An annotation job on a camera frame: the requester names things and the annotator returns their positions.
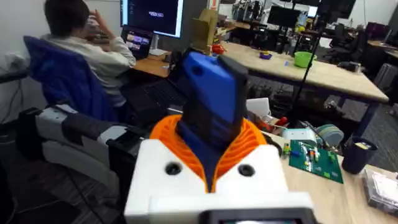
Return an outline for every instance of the man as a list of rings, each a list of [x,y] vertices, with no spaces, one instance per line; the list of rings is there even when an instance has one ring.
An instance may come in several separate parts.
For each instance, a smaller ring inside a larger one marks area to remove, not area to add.
[[[46,0],[44,12],[51,34],[42,38],[63,49],[84,57],[97,76],[104,91],[116,108],[122,108],[126,100],[120,94],[122,81],[117,76],[136,64],[136,59],[123,42],[106,25],[99,12],[90,12],[82,0]],[[89,44],[84,38],[88,35],[88,19],[92,17],[99,28],[108,36],[110,52]]]

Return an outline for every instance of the green circuit board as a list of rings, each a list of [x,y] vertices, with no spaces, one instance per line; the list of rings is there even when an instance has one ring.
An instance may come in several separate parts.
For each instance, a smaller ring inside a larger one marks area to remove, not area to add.
[[[290,148],[290,166],[334,180],[341,184],[343,183],[338,158],[334,152],[329,152],[298,141],[291,141]],[[318,152],[317,159],[315,159],[315,151]]]

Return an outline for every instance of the black office chair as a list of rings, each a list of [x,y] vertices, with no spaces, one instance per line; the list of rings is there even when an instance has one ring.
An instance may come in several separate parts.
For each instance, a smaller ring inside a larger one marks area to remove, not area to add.
[[[349,50],[335,48],[335,53],[329,59],[330,63],[339,62],[362,62],[365,54],[368,38],[365,31],[360,30],[357,37],[352,41]]]
[[[335,27],[335,36],[330,42],[330,47],[347,48],[349,38],[346,36],[346,31],[343,24],[338,24]]]

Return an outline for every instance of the gray sweater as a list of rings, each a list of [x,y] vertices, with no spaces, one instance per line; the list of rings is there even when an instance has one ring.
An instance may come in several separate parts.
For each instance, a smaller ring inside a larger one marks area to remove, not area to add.
[[[117,76],[135,66],[136,59],[121,37],[110,41],[111,52],[105,52],[101,47],[89,44],[86,40],[78,37],[60,39],[45,35],[42,38],[63,49],[82,55],[109,96],[113,106],[120,107],[125,104],[126,100],[119,91],[123,83]]]

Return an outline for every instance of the black cup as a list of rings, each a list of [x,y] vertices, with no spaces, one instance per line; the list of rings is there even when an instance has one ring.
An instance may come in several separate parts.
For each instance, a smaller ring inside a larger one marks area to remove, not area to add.
[[[355,145],[359,142],[366,143],[370,147],[368,149],[363,149]],[[372,142],[363,138],[352,137],[348,140],[347,147],[344,150],[344,159],[341,166],[350,174],[358,174],[363,170],[377,150],[377,146]]]

